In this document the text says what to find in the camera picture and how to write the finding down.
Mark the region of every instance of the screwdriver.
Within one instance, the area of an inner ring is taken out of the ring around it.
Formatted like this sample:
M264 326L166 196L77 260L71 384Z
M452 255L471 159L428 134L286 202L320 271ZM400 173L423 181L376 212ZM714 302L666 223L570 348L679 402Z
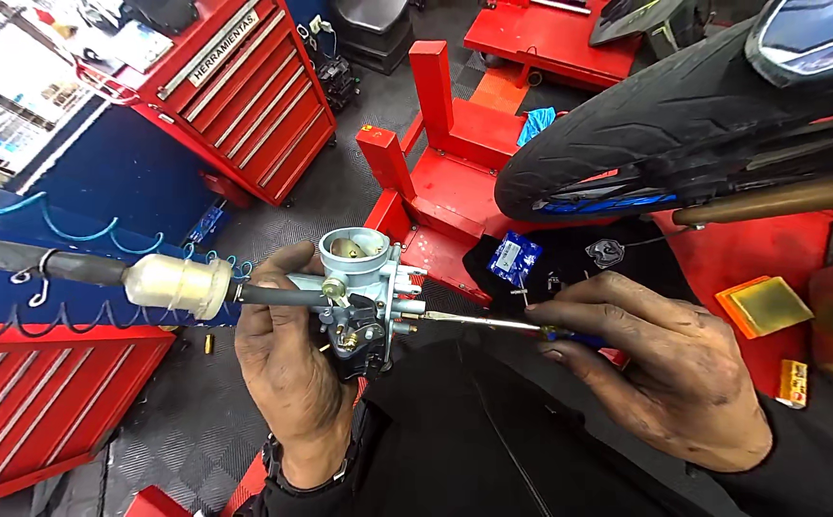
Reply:
M582 343L593 349L609 348L605 339L599 336L589 334L581 334L573 332L564 328L551 325L533 325L531 323L522 323L520 321L509 321L506 319L491 319L489 317L474 317L469 315L454 315L449 313L441 313L438 311L426 311L422 315L415 315L409 313L401 314L401 317L408 317L412 319L429 319L433 321L452 321L455 323L467 323L469 325L484 325L494 326L500 328L513 328L514 330L529 330L548 341L556 341L559 339L569 339Z

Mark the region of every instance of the carburetor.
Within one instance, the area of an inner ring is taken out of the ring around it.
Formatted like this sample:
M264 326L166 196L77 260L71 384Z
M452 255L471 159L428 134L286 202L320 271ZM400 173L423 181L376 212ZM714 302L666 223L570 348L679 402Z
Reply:
M391 338L417 328L395 322L401 313L422 315L426 302L400 298L420 294L410 275L426 270L401 264L401 246L384 234L363 227L333 230L318 243L325 276L291 273L301 290L319 290L328 305L311 307L321 321L338 358L343 380L363 375L374 379L391 368Z

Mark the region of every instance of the blue rag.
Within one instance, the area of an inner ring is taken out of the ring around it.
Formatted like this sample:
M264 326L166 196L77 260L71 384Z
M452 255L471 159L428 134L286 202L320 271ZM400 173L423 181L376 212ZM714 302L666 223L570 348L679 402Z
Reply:
M557 114L553 111L553 108L539 108L530 111L528 119L525 120L525 126L522 128L522 133L518 135L516 146L525 146L529 140L551 125L556 117Z

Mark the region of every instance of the black seat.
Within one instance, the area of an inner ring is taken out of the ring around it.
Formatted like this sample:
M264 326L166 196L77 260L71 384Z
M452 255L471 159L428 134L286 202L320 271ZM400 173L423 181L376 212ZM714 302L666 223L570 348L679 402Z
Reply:
M407 0L332 0L337 49L350 61L389 75L414 42Z

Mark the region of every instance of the blue screwdriver handle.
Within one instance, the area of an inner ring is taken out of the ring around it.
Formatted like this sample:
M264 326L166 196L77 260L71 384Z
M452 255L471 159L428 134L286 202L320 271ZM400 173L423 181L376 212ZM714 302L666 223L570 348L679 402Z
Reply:
M566 339L570 341L575 341L577 343L582 343L583 345L594 350L598 350L600 348L611 348L611 346L608 345L608 343L605 341L603 337L594 336L591 334L582 334L580 332L573 332L571 330L558 328L556 326L542 326L540 328L540 333L548 341Z

